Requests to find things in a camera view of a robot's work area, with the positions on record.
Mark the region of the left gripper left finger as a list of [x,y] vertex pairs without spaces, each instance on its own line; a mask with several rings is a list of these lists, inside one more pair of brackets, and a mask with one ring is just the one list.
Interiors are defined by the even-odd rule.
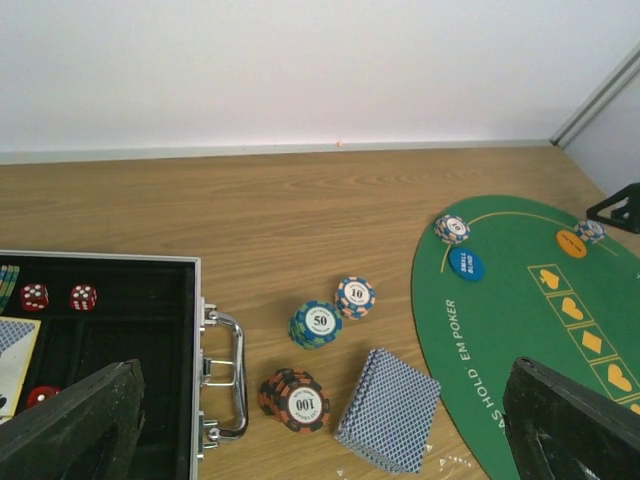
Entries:
[[144,425],[138,360],[112,363],[1,425],[3,479],[124,479]]

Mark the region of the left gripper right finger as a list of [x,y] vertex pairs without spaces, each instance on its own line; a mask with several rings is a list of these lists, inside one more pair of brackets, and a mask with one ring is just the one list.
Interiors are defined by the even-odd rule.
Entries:
[[637,479],[639,413],[528,357],[503,394],[505,435],[522,479]]

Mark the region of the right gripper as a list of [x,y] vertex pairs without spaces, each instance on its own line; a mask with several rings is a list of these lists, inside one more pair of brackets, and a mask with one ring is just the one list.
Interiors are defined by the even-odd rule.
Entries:
[[586,210],[589,220],[629,233],[640,232],[640,183],[631,183]]

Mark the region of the ten chips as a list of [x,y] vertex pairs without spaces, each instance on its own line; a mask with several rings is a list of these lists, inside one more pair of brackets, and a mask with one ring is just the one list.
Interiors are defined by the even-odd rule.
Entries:
[[458,245],[470,237],[469,225],[459,216],[445,214],[434,224],[436,236],[448,245]]
[[586,244],[596,244],[606,236],[606,230],[598,222],[582,219],[574,225],[574,232]]

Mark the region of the orange big blind button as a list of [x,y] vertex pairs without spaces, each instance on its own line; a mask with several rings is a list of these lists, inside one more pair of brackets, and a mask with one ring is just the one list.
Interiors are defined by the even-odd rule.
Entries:
[[587,255],[586,244],[574,231],[561,229],[555,238],[561,250],[570,257],[582,259]]

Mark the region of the blue small blind button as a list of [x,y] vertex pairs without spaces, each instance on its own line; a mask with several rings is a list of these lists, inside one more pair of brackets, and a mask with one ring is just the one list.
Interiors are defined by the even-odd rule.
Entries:
[[447,260],[454,273],[465,280],[477,282],[486,274],[486,266],[482,258],[468,248],[451,249]]

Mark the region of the blue ten chip stack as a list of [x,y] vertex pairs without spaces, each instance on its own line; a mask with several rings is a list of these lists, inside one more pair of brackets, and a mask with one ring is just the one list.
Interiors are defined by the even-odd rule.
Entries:
[[339,313],[348,319],[361,319],[374,307],[376,293],[371,284],[357,276],[344,277],[338,284],[334,304]]

